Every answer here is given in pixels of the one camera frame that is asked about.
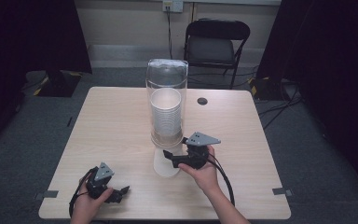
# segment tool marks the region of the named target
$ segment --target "person's left hand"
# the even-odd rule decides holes
[[[72,214],[71,224],[90,223],[97,215],[101,205],[113,192],[112,188],[106,189],[98,199],[92,199],[87,194],[86,181],[83,182],[79,195],[75,202],[74,213]]]

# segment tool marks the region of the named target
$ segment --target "wooden table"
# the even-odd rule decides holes
[[[207,105],[197,100],[204,97]],[[94,87],[83,104],[39,216],[67,219],[78,180],[106,162],[116,173],[109,186],[131,189],[121,203],[105,203],[98,219],[217,219],[193,178],[184,172],[161,177],[153,169],[154,148],[146,89]],[[236,207],[249,219],[291,216],[255,104],[248,91],[192,90],[186,94],[185,136],[198,131],[219,138],[215,156],[234,190]],[[218,174],[228,196],[227,186]]]

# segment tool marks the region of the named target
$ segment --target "forearm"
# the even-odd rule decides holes
[[[232,205],[221,189],[205,192],[222,224],[242,224],[250,222]]]

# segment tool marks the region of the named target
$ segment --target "wall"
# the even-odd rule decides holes
[[[88,45],[168,48],[168,19],[160,1],[83,0],[76,1],[76,7]],[[183,13],[171,14],[173,55],[182,55],[186,27],[192,18],[232,19],[249,25],[251,36],[242,57],[246,63],[258,63],[278,8],[276,5],[184,2]]]

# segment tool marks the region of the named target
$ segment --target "person's right hand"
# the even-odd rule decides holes
[[[214,148],[211,146],[207,146],[209,150],[209,154],[214,156]],[[208,158],[210,161],[214,161],[212,156]],[[217,182],[217,173],[216,168],[206,162],[204,166],[202,166],[199,170],[194,169],[191,166],[188,166],[184,163],[180,163],[179,168],[191,175],[196,181],[197,185],[200,189],[204,191],[205,194],[211,192],[216,189],[220,189],[219,184]]]

